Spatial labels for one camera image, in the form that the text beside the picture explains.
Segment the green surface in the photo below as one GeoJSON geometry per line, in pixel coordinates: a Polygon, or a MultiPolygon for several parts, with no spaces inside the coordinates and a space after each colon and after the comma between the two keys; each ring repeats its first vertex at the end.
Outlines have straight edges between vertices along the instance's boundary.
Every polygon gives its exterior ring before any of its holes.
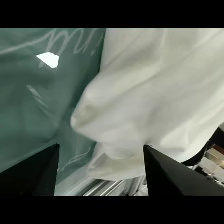
{"type": "Polygon", "coordinates": [[[0,29],[0,172],[57,142],[58,180],[86,164],[94,142],[70,128],[84,88],[98,73],[105,29],[0,29]],[[59,55],[57,68],[36,55],[59,55]]]}

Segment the white plastic bag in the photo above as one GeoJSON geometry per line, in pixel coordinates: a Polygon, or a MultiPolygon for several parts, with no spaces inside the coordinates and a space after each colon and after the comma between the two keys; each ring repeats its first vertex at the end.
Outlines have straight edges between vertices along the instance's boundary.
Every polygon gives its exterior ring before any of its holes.
{"type": "Polygon", "coordinates": [[[98,142],[95,178],[144,175],[143,145],[182,162],[224,121],[223,29],[107,29],[72,127],[98,142]]]}

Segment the white fabric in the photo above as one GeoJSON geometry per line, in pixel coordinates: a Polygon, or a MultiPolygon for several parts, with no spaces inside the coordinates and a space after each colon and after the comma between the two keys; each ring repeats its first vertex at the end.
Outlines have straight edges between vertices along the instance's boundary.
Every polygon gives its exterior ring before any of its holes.
{"type": "Polygon", "coordinates": [[[150,144],[182,162],[224,121],[223,29],[107,29],[101,71],[72,127],[98,142],[95,178],[144,175],[150,144]]]}

